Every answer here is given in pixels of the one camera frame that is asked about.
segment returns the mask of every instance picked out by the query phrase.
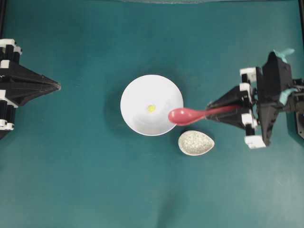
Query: white bracket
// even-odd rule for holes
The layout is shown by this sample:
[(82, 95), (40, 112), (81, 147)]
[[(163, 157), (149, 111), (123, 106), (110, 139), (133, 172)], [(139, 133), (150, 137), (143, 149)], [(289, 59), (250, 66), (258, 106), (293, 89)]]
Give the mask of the white bracket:
[(266, 147), (261, 135), (245, 136), (244, 140), (250, 149), (258, 149), (258, 148)]
[(19, 54), (22, 55), (21, 47), (16, 45), (14, 39), (0, 39), (0, 48), (6, 48), (7, 45), (12, 45), (14, 52), (19, 52)]
[(243, 74), (247, 74), (250, 82), (255, 82), (257, 79), (257, 69), (255, 67), (240, 69), (239, 75), (242, 77)]

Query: bowl rim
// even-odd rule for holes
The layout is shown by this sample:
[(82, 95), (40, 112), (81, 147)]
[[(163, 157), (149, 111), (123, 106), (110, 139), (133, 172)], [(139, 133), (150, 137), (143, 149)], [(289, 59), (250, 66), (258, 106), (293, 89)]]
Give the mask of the bowl rim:
[[(123, 98), (124, 92), (126, 91), (126, 89), (128, 88), (128, 86), (129, 86), (130, 84), (132, 84), (135, 80), (137, 80), (137, 79), (139, 79), (139, 78), (142, 78), (142, 77), (147, 77), (147, 76), (159, 76), (159, 77), (163, 77), (163, 78), (169, 80), (170, 82), (172, 82), (170, 79), (168, 79), (168, 78), (166, 78), (166, 77), (164, 77), (164, 76), (161, 76), (161, 75), (154, 75), (154, 74), (143, 75), (143, 76), (140, 76), (140, 77), (135, 78), (135, 79), (132, 80), (132, 81), (126, 86), (126, 88), (123, 90), (122, 96), (121, 96), (121, 98), (120, 98), (120, 113), (121, 113), (121, 115), (122, 115), (122, 117), (123, 117), (124, 122), (128, 125), (129, 128), (131, 128), (131, 129), (132, 129), (133, 131), (135, 131), (136, 133), (141, 134), (141, 135), (144, 135), (144, 136), (160, 136), (160, 135), (166, 134), (166, 133), (168, 133), (169, 131), (171, 131), (171, 130), (176, 126), (176, 124), (174, 124), (174, 125), (172, 126), (172, 128), (170, 128), (170, 129), (168, 129), (167, 131), (165, 131), (165, 132), (163, 132), (163, 133), (160, 133), (160, 134), (144, 134), (144, 133), (142, 133), (142, 132), (139, 132), (139, 131), (133, 129), (133, 128), (127, 123), (127, 121), (125, 120), (124, 115), (123, 115), (123, 112), (122, 112), (122, 98)], [(182, 97), (182, 94), (181, 94), (180, 89), (177, 87), (177, 85), (176, 85), (174, 82), (172, 82), (172, 83), (173, 83), (173, 84), (176, 86), (176, 88), (178, 89), (178, 91), (179, 91), (179, 93), (180, 93), (180, 96), (181, 96), (182, 106), (184, 106), (184, 99), (183, 99), (183, 97)]]

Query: teal table surface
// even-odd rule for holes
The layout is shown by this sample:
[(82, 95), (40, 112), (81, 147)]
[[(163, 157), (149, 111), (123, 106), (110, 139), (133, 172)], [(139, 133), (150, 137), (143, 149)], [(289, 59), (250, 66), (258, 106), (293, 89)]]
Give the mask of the teal table surface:
[[(304, 227), (304, 140), (285, 114), (269, 148), (250, 150), (244, 131), (223, 123), (146, 137), (120, 113), (124, 88), (146, 74), (169, 78), (185, 106), (203, 109), (273, 49), (294, 48), (288, 61), (303, 77), (296, 0), (8, 0), (5, 20), (20, 64), (62, 89), (20, 107), (0, 141), (1, 228)], [(185, 129), (208, 134), (214, 149), (184, 155)]]

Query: robotic arm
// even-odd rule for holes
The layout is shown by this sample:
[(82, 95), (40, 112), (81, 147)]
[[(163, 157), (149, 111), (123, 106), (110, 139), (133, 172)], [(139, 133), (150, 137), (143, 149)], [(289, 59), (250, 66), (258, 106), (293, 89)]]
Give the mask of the robotic arm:
[[(241, 108), (227, 113), (207, 116), (207, 119), (231, 124), (246, 131), (245, 143), (250, 149), (270, 144), (273, 125), (280, 112), (296, 112), (297, 121), (304, 115), (304, 80), (292, 79), (290, 65), (284, 57), (271, 52), (261, 68), (240, 70), (242, 83), (234, 87), (207, 108), (239, 105)], [(251, 83), (256, 81), (257, 88)], [(254, 115), (256, 105), (257, 118)], [(262, 135), (256, 135), (260, 126)]]

